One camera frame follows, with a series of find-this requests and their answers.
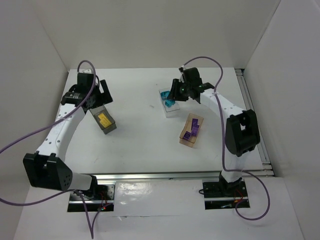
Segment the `yellow curved lego piece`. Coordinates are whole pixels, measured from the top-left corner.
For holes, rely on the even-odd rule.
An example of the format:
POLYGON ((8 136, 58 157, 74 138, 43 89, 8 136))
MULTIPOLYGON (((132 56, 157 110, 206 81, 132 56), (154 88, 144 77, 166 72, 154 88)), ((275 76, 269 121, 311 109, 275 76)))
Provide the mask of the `yellow curved lego piece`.
POLYGON ((100 114, 98 115, 98 118, 99 118, 100 120, 108 120, 108 118, 105 116, 104 113, 100 113, 100 114))

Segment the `yellow lego pieces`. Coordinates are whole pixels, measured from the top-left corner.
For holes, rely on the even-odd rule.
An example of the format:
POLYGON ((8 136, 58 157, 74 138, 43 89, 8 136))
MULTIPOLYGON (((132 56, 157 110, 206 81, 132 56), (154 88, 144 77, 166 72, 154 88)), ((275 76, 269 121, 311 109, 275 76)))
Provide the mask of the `yellow lego pieces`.
POLYGON ((107 128, 108 126, 113 124, 104 113, 100 113, 97 117, 99 119, 99 123, 104 128, 107 128))

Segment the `purple rounded printed lego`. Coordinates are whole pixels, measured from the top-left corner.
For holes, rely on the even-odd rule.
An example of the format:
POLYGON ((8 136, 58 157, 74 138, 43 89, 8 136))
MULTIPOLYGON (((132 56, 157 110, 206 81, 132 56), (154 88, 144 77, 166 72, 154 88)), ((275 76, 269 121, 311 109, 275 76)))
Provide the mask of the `purple rounded printed lego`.
POLYGON ((193 118, 192 119, 192 126, 194 125, 198 125, 198 119, 197 118, 193 118))

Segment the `purple lego brick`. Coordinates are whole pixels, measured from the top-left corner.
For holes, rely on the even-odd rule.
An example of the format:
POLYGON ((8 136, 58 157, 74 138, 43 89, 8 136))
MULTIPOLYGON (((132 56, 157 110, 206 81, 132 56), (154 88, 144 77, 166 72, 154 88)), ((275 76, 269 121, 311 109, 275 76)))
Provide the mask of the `purple lego brick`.
POLYGON ((193 124, 191 126, 191 135, 192 136, 197 136, 198 132, 199 132, 199 129, 200 129, 200 125, 198 124, 193 124))

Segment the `purple curved lego piece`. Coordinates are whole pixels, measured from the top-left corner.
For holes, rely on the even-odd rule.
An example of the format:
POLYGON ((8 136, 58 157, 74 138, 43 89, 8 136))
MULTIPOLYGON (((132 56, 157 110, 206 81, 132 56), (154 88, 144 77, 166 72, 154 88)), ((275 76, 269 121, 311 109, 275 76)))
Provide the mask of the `purple curved lego piece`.
POLYGON ((192 133, 191 132, 188 132, 188 131, 186 131, 185 133, 184 133, 184 135, 183 135, 183 139, 184 140, 189 140, 190 139, 190 137, 192 136, 192 133))

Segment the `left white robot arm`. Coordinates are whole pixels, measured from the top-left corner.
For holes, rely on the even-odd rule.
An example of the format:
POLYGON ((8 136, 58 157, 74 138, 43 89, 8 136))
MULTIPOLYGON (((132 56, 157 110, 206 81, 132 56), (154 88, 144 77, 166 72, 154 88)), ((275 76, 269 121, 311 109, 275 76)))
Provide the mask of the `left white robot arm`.
POLYGON ((100 191, 95 176, 75 173, 65 164, 68 146, 87 112, 105 134, 116 129, 114 119, 105 108, 113 102, 107 83, 99 80, 94 85, 94 79, 92 73, 77 74, 77 83, 61 99, 58 123, 35 153, 24 156, 23 165, 31 186, 62 192, 78 190, 89 197, 100 191))

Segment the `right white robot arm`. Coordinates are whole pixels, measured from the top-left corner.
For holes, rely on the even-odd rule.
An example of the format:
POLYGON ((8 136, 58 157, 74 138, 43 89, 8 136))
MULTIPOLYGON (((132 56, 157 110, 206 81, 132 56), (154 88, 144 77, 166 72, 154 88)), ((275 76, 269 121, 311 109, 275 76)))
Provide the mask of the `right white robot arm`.
POLYGON ((241 181, 247 155, 260 143, 256 113, 234 105, 211 83, 203 83, 196 67, 180 67, 179 71, 181 76, 173 79, 168 99, 179 102, 195 100, 220 117, 222 171, 219 181, 231 188, 241 181))

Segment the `grey translucent container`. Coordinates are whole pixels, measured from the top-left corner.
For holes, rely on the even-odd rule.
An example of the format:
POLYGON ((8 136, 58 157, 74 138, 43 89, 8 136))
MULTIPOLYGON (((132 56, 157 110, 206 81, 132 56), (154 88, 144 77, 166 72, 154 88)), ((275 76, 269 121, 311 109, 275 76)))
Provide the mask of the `grey translucent container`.
POLYGON ((116 121, 104 105, 92 108, 89 111, 105 135, 117 128, 116 121))

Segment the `clear plastic container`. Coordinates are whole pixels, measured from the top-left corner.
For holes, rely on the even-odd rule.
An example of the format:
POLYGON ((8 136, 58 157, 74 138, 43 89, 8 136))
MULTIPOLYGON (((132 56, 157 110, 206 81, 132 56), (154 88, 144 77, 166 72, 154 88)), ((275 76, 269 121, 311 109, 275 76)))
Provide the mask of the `clear plastic container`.
POLYGON ((180 112, 180 106, 176 101, 168 99, 169 93, 169 88, 162 88, 158 90, 160 103, 163 108, 165 117, 174 118, 180 112))

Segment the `amber translucent container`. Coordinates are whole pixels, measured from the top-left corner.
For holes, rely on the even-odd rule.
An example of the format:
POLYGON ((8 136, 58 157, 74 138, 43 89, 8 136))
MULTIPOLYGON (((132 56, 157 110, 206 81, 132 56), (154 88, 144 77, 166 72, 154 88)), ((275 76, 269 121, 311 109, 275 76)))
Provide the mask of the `amber translucent container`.
POLYGON ((200 125, 200 129, 201 129, 201 126, 202 126, 203 121, 204 121, 204 118, 201 117, 201 116, 195 115, 193 113, 189 113, 188 114, 188 117, 186 119, 184 128, 183 128, 183 130, 182 130, 182 132, 181 132, 181 134, 179 136, 179 143, 182 144, 182 145, 185 145, 187 147, 190 147, 190 148, 192 148, 195 145, 197 137, 198 137, 198 135, 200 133, 200 129, 199 129, 197 136, 191 136, 189 140, 183 139, 183 135, 184 135, 184 133, 186 131, 188 131, 190 133, 192 132, 192 130, 191 130, 192 129, 192 119, 198 119, 198 125, 200 125))

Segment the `aluminium rail front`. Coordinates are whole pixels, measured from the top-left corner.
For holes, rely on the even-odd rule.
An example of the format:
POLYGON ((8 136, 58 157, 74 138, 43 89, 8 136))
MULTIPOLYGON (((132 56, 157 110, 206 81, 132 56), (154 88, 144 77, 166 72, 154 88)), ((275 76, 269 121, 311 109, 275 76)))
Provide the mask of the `aluminium rail front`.
POLYGON ((100 181, 120 180, 174 180, 218 178, 219 171, 158 172, 158 173, 90 173, 100 181))

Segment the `aluminium rail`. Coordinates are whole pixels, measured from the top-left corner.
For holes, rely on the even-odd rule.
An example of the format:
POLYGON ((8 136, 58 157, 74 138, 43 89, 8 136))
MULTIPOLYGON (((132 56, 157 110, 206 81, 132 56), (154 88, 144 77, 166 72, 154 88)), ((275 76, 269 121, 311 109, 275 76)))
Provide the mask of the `aluminium rail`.
POLYGON ((253 134, 253 136, 250 137, 250 141, 255 141, 256 143, 255 148, 252 151, 250 151, 250 153, 253 153, 254 151, 259 153, 258 159, 262 165, 262 170, 256 170, 255 172, 257 172, 257 175, 259 176, 274 177, 275 174, 273 171, 273 167, 270 162, 270 158, 263 137, 261 135, 261 131, 259 129, 257 114, 254 110, 253 102, 249 93, 249 88, 244 77, 244 69, 235 69, 235 75, 237 77, 241 94, 246 107, 244 115, 248 117, 248 120, 243 120, 242 122, 246 122, 245 130, 250 130, 250 132, 253 134))
POLYGON ((158 172, 158 173, 90 173, 100 181, 120 180, 174 180, 218 178, 219 171, 158 172))

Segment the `aluminium rail right side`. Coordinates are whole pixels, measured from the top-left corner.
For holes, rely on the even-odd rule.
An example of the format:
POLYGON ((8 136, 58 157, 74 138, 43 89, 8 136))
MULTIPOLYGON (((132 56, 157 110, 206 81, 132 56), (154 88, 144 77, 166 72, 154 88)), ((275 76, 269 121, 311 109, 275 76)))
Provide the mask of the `aluminium rail right side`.
POLYGON ((250 130, 250 132, 253 134, 253 136, 250 137, 250 141, 255 141, 256 143, 255 148, 252 151, 250 151, 250 153, 253 153, 254 151, 259 153, 258 159, 262 165, 262 170, 256 170, 255 172, 257 172, 257 175, 259 176, 274 177, 275 174, 273 171, 273 167, 270 162, 270 158, 263 137, 261 135, 261 131, 259 129, 257 114, 254 110, 253 102, 249 93, 249 88, 244 77, 244 69, 235 69, 235 75, 237 77, 241 94, 246 107, 244 115, 248 117, 248 120, 243 120, 242 122, 246 122, 245 130, 250 130))

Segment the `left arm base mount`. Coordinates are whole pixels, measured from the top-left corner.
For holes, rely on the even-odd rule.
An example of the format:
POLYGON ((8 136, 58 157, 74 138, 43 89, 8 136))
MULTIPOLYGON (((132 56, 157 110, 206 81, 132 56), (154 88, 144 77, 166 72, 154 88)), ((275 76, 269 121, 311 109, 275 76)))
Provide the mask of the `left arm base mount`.
MULTIPOLYGON (((84 199, 88 212, 113 212, 115 184, 99 184, 95 193, 84 193, 80 191, 84 199)), ((67 212, 80 213, 85 212, 83 201, 79 194, 72 192, 69 195, 67 212)))

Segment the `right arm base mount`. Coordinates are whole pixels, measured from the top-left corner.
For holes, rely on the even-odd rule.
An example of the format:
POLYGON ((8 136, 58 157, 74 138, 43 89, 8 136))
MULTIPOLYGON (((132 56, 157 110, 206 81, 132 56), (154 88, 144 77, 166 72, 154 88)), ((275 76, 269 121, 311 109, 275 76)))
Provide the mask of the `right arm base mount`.
POLYGON ((240 185, 223 193, 218 182, 203 182, 202 189, 198 191, 204 198, 205 210, 225 210, 238 208, 250 208, 248 192, 244 181, 240 185))

